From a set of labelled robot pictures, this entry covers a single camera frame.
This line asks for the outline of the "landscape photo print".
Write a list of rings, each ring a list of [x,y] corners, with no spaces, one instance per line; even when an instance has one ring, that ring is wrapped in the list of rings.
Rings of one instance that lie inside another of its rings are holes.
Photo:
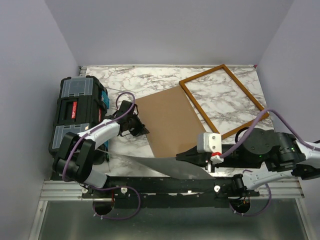
[[[185,161],[176,160],[175,157],[139,157],[108,152],[112,157],[130,162],[136,162],[156,172],[180,180],[213,180],[214,177],[202,167]]]

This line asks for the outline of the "brown frame backing board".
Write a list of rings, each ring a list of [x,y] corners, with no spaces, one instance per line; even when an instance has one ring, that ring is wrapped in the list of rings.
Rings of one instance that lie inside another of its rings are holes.
[[[206,130],[180,86],[138,98],[138,117],[156,158],[174,157],[197,145]]]

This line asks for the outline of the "green black screwdriver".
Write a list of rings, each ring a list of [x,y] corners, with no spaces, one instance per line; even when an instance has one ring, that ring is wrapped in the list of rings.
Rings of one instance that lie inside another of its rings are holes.
[[[105,160],[107,162],[108,172],[111,172],[109,151],[106,149]]]

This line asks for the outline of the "wooden picture frame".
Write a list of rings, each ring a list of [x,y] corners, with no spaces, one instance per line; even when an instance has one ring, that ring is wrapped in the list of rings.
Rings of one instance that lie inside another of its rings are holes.
[[[253,65],[228,65],[254,99],[266,108],[266,100]],[[185,83],[210,122],[224,135],[254,120],[260,109],[223,68]]]

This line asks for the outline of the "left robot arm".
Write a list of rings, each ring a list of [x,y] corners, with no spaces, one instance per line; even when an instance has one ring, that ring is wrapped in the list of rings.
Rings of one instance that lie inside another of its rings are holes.
[[[107,197],[111,191],[107,175],[93,169],[96,152],[105,142],[123,132],[128,131],[134,137],[148,134],[138,114],[138,105],[124,100],[114,114],[98,125],[80,133],[66,133],[54,157],[53,171],[65,182],[91,185],[99,197]]]

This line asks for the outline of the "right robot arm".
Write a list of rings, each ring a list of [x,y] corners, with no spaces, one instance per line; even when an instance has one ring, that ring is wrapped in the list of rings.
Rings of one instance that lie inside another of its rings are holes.
[[[247,197],[258,187],[269,182],[300,177],[312,180],[320,176],[319,142],[312,142],[306,147],[293,134],[254,128],[243,140],[248,127],[240,129],[235,135],[235,143],[239,145],[231,154],[222,158],[230,150],[232,144],[222,144],[221,151],[204,150],[206,137],[215,138],[214,134],[204,133],[199,136],[197,146],[178,153],[177,161],[206,168],[209,172],[215,168],[243,169],[227,179],[229,197]]]

